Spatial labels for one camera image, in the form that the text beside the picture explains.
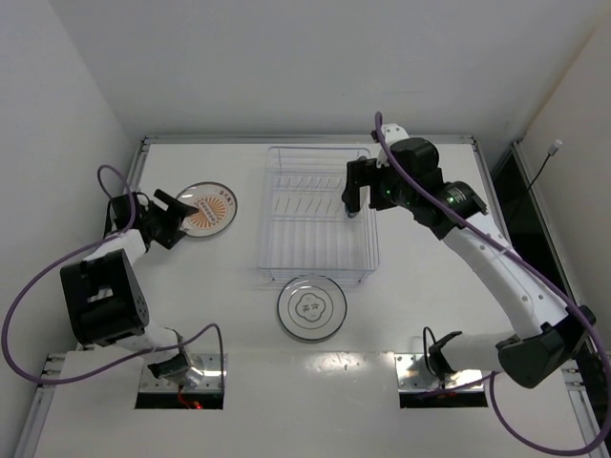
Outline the green rimmed white plate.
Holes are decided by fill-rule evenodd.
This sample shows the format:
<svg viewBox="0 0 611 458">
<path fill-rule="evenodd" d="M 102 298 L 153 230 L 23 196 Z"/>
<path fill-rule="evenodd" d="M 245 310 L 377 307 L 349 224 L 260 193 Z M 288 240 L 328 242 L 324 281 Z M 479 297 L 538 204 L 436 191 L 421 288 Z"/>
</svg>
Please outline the green rimmed white plate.
<svg viewBox="0 0 611 458">
<path fill-rule="evenodd" d="M 352 186 L 348 184 L 342 194 L 342 202 L 349 219 L 356 218 L 363 209 L 367 200 L 368 188 L 365 186 Z"/>
</svg>

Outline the orange sunburst plate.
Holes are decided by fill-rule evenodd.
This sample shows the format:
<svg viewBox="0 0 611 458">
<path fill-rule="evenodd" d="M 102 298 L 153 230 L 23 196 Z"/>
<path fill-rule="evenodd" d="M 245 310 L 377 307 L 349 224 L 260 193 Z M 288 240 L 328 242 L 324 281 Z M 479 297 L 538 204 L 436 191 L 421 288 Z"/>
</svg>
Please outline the orange sunburst plate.
<svg viewBox="0 0 611 458">
<path fill-rule="evenodd" d="M 234 221 L 238 201 L 234 192 L 215 181 L 195 183 L 177 194 L 177 200 L 196 209 L 183 221 L 181 229 L 191 238 L 214 237 Z"/>
</svg>

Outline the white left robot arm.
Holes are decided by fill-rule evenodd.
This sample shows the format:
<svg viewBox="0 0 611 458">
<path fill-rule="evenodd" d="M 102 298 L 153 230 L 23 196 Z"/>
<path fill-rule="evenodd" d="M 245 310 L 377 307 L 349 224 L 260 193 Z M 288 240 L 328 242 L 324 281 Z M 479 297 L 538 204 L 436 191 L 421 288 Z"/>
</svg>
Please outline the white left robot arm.
<svg viewBox="0 0 611 458">
<path fill-rule="evenodd" d="M 183 222 L 198 210 L 161 190 L 158 206 L 142 193 L 111 198 L 104 243 L 83 260 L 60 269 L 74 335 L 81 344 L 116 345 L 138 354 L 157 379 L 194 385 L 193 363 L 183 338 L 150 315 L 134 265 L 155 242 L 173 248 L 186 233 Z"/>
</svg>

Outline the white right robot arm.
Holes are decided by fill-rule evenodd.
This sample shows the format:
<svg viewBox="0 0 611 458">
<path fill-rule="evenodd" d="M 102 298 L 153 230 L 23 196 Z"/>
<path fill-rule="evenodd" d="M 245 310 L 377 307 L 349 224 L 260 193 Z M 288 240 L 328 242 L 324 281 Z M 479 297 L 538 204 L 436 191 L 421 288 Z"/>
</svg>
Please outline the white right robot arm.
<svg viewBox="0 0 611 458">
<path fill-rule="evenodd" d="M 475 190 L 443 178 L 431 142 L 412 137 L 392 143 L 390 150 L 396 166 L 365 156 L 348 162 L 342 194 L 348 216 L 356 217 L 365 204 L 376 211 L 410 211 L 472 268 L 512 326 L 508 334 L 453 331 L 444 336 L 427 351 L 431 374 L 445 380 L 478 368 L 502 371 L 522 387 L 536 387 L 579 350 L 584 326 L 558 294 L 521 267 L 520 256 Z"/>
</svg>

